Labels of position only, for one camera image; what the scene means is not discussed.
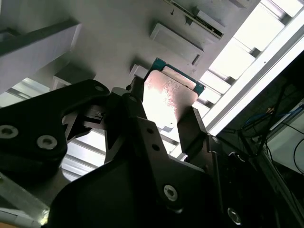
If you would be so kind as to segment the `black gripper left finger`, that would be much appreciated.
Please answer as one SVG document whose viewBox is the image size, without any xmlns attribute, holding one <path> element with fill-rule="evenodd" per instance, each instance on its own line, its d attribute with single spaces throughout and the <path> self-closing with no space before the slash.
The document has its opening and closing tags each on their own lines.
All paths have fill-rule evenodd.
<svg viewBox="0 0 304 228">
<path fill-rule="evenodd" d="M 100 128 L 106 135 L 105 164 L 134 157 L 147 166 L 156 190 L 164 190 L 161 172 L 169 157 L 156 125 L 147 119 L 143 93 L 141 79 L 133 80 L 121 95 L 86 80 L 2 108 L 0 169 L 43 181 L 58 170 L 70 140 Z M 177 200 L 176 191 L 164 193 L 170 201 Z"/>
</svg>

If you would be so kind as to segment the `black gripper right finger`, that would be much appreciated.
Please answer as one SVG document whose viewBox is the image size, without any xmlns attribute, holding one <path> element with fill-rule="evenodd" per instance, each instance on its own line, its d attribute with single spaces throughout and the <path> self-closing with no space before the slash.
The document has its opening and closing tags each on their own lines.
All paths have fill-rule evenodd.
<svg viewBox="0 0 304 228">
<path fill-rule="evenodd" d="M 216 213 L 213 221 L 224 228 L 255 228 L 255 200 L 248 187 L 249 165 L 238 153 L 227 155 L 221 141 L 207 133 L 199 112 L 189 107 L 178 124 L 181 149 L 186 162 L 197 166 L 210 177 L 206 186 Z"/>
</svg>

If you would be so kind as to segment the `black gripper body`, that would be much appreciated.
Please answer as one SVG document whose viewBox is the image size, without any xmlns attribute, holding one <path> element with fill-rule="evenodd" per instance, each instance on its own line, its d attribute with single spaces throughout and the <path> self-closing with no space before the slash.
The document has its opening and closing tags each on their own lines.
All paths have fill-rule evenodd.
<svg viewBox="0 0 304 228">
<path fill-rule="evenodd" d="M 147 166 L 134 157 L 104 164 L 65 186 L 51 205 L 51 228 L 213 228 L 211 179 L 202 170 L 169 158 L 156 190 Z"/>
</svg>

